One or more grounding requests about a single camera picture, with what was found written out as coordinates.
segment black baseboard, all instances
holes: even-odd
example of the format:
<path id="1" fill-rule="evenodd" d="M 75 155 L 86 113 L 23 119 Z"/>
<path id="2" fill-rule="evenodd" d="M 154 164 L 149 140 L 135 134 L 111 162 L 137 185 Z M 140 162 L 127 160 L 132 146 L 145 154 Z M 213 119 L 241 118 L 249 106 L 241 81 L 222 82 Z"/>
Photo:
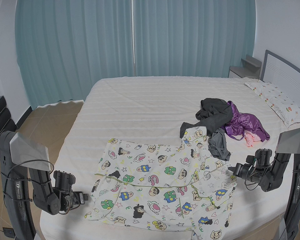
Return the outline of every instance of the black baseboard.
<path id="1" fill-rule="evenodd" d="M 23 122 L 25 122 L 26 118 L 29 116 L 29 114 L 32 112 L 31 106 L 26 110 L 26 112 L 23 114 L 23 116 L 20 118 L 20 120 L 17 122 L 17 128 L 20 129 Z"/>

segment white wall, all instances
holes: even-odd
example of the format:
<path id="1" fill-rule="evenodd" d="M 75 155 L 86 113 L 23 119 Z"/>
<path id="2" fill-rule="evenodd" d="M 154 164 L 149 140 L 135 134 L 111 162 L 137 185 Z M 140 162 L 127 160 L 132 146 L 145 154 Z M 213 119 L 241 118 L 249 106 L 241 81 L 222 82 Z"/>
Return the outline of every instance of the white wall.
<path id="1" fill-rule="evenodd" d="M 15 123 L 30 107 L 23 85 L 15 43 L 17 0 L 0 0 L 0 94 Z"/>
<path id="2" fill-rule="evenodd" d="M 262 63 L 270 50 L 300 68 L 300 1 L 255 0 L 253 57 Z"/>

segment pillow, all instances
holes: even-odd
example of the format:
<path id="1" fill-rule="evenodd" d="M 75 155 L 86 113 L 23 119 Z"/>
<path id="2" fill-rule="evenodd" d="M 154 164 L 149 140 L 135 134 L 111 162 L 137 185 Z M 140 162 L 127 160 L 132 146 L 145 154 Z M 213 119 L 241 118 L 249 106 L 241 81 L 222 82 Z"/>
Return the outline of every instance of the pillow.
<path id="1" fill-rule="evenodd" d="M 276 85 L 266 82 L 246 82 L 261 99 L 263 99 L 282 119 L 288 128 L 295 122 L 300 122 L 300 107 L 288 98 Z"/>

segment bed headboard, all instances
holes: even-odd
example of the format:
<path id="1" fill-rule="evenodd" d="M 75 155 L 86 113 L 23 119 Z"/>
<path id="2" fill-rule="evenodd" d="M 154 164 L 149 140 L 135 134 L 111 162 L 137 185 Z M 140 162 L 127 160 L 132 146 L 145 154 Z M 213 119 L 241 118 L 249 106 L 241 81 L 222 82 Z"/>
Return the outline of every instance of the bed headboard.
<path id="1" fill-rule="evenodd" d="M 277 85 L 300 106 L 300 68 L 294 64 L 266 50 L 260 80 Z"/>

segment white bed sheet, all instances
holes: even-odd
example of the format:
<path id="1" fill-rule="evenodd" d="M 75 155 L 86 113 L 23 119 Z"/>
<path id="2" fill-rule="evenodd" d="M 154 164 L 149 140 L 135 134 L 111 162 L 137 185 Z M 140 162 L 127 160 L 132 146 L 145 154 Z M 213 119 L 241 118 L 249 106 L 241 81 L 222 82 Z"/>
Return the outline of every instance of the white bed sheet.
<path id="1" fill-rule="evenodd" d="M 255 114 L 269 141 L 257 142 L 251 148 L 246 142 L 226 137 L 232 155 L 230 163 L 244 163 L 247 155 L 258 148 L 275 150 L 280 132 L 288 129 L 282 120 L 254 92 L 243 85 L 253 79 L 207 77 L 122 77 L 102 79 L 92 88 L 65 139 L 55 164 L 57 170 L 76 176 L 73 189 L 90 193 L 98 179 L 94 175 L 98 161 L 111 137 L 136 143 L 180 145 L 179 128 L 182 122 L 196 123 L 195 113 L 204 98 L 232 100 L 238 110 Z M 248 191 L 238 179 L 230 232 L 223 240 L 234 239 L 252 231 L 284 212 L 292 178 L 293 155 L 279 189 L 264 193 L 260 187 Z M 84 219 L 89 204 L 66 216 L 51 216 L 42 212 L 40 226 L 47 240 L 69 239 L 190 239 L 191 232 L 158 232 L 135 227 L 117 227 Z"/>

